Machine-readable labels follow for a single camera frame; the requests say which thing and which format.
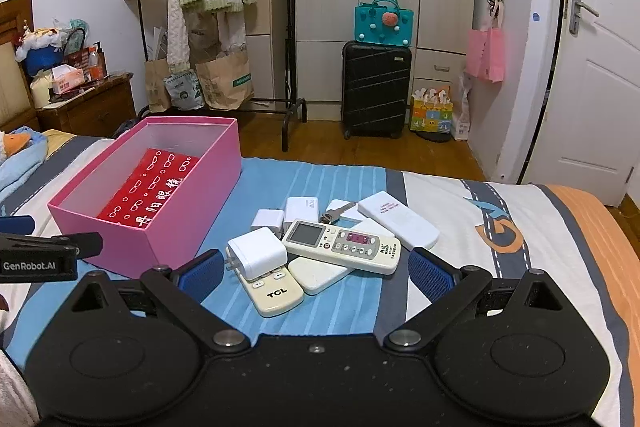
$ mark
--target teal bag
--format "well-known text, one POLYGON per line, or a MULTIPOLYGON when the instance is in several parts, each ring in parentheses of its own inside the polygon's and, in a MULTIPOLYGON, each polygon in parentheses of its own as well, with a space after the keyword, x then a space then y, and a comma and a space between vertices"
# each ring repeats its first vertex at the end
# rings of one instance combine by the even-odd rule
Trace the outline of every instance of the teal bag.
POLYGON ((373 0, 356 6, 353 39, 371 44, 410 46, 414 31, 413 10, 402 10, 398 0, 373 0), (392 6, 379 3, 388 2, 392 6))

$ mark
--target striped bedding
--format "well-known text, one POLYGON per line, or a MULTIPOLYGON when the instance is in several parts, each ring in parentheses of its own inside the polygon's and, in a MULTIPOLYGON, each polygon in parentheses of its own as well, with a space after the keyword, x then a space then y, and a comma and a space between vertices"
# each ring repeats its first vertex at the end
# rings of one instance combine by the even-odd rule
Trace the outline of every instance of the striped bedding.
MULTIPOLYGON (((47 201, 109 143, 85 137, 70 140, 13 200, 4 202, 5 215, 31 214, 38 235, 58 233, 47 201)), ((243 160, 241 178, 198 253, 222 249, 249 229, 258 209, 282 208, 290 196, 317 196, 324 208, 333 199, 359 200, 379 190, 403 201, 440 230, 432 251, 454 266, 476 264, 504 278, 519 278, 530 267, 548 271, 609 356, 610 381, 594 418, 607 427, 634 425, 640 418, 634 400, 634 383, 640 386, 640 261, 622 230, 590 194, 566 187, 500 185, 375 167, 249 158, 243 160)), ((260 317, 229 272, 203 306, 254 342, 261 333, 373 332, 380 339, 430 304, 409 279, 406 258, 401 256, 392 276, 354 271, 319 295, 305 296, 300 306, 279 317, 260 317)), ((81 276, 91 269, 89 263, 79 262, 81 276)), ((0 346, 18 367, 24 366, 40 332, 74 285, 0 285, 9 308, 0 311, 0 346)))

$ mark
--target pink gift bag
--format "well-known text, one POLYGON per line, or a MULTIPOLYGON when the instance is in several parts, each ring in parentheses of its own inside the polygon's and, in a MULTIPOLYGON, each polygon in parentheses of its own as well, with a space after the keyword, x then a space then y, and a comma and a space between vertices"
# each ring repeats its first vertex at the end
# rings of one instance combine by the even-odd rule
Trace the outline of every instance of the pink gift bag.
POLYGON ((480 30, 469 30, 465 71, 479 80, 504 80, 504 4, 496 0, 494 13, 480 30))

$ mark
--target door handle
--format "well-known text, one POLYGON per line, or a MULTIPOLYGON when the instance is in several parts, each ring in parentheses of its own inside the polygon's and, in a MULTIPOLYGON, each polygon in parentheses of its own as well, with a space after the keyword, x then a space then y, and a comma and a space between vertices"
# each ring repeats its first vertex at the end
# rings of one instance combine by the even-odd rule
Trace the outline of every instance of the door handle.
POLYGON ((569 19, 569 33, 571 35, 577 35, 580 31, 580 19, 582 14, 580 10, 584 8, 587 12, 591 13, 594 17, 599 17, 600 14, 594 10, 587 3, 583 3, 582 0, 572 0, 571 17, 569 19))
POLYGON ((596 17, 599 17, 600 14, 598 12, 596 12, 596 10, 594 10, 591 6, 589 6, 588 4, 583 3, 582 1, 578 1, 576 4, 576 6, 579 6, 580 8, 584 8, 585 10, 587 10, 587 12, 592 13, 593 15, 595 15, 596 17))

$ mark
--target blue bucket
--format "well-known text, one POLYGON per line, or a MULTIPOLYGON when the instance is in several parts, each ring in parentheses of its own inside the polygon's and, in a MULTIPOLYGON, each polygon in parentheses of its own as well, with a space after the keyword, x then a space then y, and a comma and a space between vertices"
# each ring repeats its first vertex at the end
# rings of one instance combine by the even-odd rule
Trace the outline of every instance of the blue bucket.
POLYGON ((29 50, 24 59, 29 76, 36 76, 40 70, 50 70, 62 63, 64 58, 62 48, 47 46, 39 50, 29 50))

